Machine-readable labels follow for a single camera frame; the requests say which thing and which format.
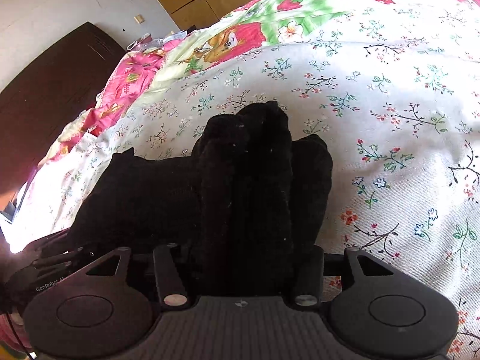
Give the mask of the dark wooden headboard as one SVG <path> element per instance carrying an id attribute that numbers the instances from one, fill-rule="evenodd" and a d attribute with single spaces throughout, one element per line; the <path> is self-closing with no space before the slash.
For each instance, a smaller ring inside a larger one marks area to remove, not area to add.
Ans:
<path id="1" fill-rule="evenodd" d="M 124 48 L 86 22 L 1 91 L 1 204 L 26 182 L 64 126 L 95 105 Z"/>

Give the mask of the black pants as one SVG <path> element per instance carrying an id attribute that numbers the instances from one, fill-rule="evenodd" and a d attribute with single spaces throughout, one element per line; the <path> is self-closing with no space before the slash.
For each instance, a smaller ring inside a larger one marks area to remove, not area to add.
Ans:
<path id="1" fill-rule="evenodd" d="M 148 250 L 178 244 L 191 289 L 289 292 L 326 213 L 333 160 L 312 134 L 293 140 L 274 101 L 212 116 L 187 157 L 114 154 L 67 245 Z"/>

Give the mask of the floral bed quilt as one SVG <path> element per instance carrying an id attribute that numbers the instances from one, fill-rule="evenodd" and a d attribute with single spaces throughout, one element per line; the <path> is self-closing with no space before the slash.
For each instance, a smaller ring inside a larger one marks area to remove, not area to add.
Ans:
<path id="1" fill-rule="evenodd" d="M 334 161 L 320 244 L 438 290 L 479 357 L 479 0 L 252 0 L 172 46 L 120 55 L 41 149 L 14 252 L 72 224 L 114 153 L 185 156 L 217 114 L 275 101 Z"/>

